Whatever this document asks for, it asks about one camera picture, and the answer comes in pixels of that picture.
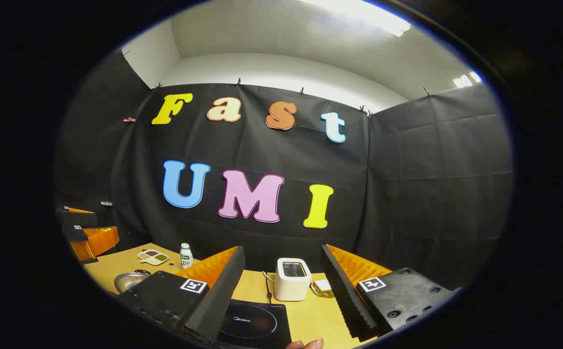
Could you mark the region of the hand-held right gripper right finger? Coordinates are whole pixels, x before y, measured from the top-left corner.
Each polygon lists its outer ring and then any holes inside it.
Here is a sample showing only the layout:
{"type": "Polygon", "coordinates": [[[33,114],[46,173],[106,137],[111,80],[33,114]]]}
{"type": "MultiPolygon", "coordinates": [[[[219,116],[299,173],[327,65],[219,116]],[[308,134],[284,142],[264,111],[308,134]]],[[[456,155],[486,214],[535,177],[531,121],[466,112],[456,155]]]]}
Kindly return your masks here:
{"type": "Polygon", "coordinates": [[[389,270],[329,244],[321,265],[353,338],[365,342],[405,327],[441,307],[454,291],[412,268],[389,270]]]}

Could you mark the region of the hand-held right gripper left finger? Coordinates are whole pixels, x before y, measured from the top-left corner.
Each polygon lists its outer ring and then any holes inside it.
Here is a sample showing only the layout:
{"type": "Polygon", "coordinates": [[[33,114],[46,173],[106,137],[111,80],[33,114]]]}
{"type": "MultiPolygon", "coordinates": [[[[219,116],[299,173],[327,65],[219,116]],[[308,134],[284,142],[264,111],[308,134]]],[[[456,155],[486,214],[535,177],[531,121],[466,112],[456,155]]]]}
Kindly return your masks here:
{"type": "Polygon", "coordinates": [[[232,247],[175,274],[144,276],[117,300],[175,335],[213,342],[244,267],[244,248],[232,247]]]}

